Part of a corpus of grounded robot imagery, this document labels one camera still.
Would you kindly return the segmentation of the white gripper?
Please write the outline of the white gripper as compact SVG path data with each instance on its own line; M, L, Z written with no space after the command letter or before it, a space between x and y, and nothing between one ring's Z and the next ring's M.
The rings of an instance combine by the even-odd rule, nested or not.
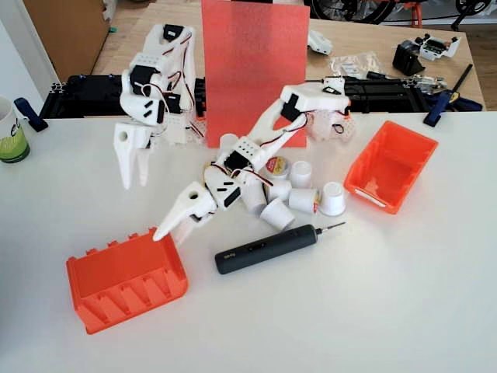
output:
M121 180L126 190L130 189L137 150L139 182L148 183L150 149L146 148L151 137L151 128L128 123L117 123L114 127L113 146L120 168Z
M216 202L209 190L199 182L192 182L179 195L152 239L160 241L174 229L174 243L181 246L194 229L207 223L206 216L215 210Z

